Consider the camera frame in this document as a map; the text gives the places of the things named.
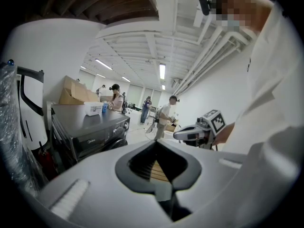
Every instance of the man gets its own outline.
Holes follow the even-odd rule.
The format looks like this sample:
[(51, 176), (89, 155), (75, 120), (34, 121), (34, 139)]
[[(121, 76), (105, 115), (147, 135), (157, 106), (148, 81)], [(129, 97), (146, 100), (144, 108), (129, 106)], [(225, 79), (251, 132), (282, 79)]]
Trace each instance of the man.
[(164, 105), (158, 114), (159, 123), (157, 123), (157, 133), (154, 140), (163, 138), (163, 132), (165, 131), (165, 126), (167, 125), (167, 121), (173, 122), (173, 120), (169, 117), (169, 111), (172, 105), (176, 105), (177, 97), (175, 95), (170, 96), (169, 103)]
[(258, 35), (247, 70), (251, 101), (236, 122), (228, 125), (214, 145), (226, 143), (224, 151), (247, 154), (250, 147), (294, 126), (283, 110), (277, 91), (288, 77), (304, 65), (302, 43), (290, 19), (269, 0), (212, 0), (218, 17), (239, 20)]

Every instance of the woman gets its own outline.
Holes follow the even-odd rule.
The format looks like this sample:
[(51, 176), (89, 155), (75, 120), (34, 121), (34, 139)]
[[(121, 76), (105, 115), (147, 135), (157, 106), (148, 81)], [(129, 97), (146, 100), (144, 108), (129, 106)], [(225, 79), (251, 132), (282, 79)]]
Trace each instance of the woman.
[(147, 114), (149, 112), (149, 108), (152, 105), (151, 97), (148, 96), (147, 99), (144, 101), (142, 106), (142, 116), (141, 116), (141, 124), (144, 124), (144, 121), (147, 118)]
[(121, 113), (123, 109), (124, 97), (119, 91), (119, 85), (114, 84), (112, 86), (113, 91), (113, 100), (112, 100), (112, 109), (116, 112)]

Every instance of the white lab coat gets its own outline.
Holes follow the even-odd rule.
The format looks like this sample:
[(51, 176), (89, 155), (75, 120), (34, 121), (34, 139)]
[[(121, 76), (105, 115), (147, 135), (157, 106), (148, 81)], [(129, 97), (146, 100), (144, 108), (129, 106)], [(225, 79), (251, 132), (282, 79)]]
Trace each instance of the white lab coat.
[(235, 122), (223, 147), (226, 152), (247, 154), (253, 144), (264, 142), (293, 125), (286, 118), (286, 109), (281, 107), (284, 99), (277, 99), (274, 92), (286, 77), (304, 66), (303, 46), (290, 19), (283, 17), (280, 6), (274, 5), (248, 63), (251, 101)]

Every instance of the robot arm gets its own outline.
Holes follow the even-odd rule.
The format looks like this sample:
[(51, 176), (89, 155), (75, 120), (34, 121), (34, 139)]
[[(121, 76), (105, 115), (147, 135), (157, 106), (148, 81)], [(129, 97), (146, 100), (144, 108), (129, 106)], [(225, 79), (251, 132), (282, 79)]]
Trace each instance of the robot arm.
[(218, 110), (212, 110), (200, 118), (195, 125), (181, 128), (173, 134), (176, 140), (182, 140), (186, 144), (203, 147), (212, 144), (215, 137), (225, 128), (225, 120)]

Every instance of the blue bottle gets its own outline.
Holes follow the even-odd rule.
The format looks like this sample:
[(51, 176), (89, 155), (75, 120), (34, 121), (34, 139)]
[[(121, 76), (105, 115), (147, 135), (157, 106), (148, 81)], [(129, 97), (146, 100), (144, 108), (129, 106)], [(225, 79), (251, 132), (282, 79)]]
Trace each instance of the blue bottle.
[(104, 102), (104, 105), (103, 105), (103, 112), (106, 112), (107, 107), (108, 107), (108, 103), (107, 103), (107, 102)]

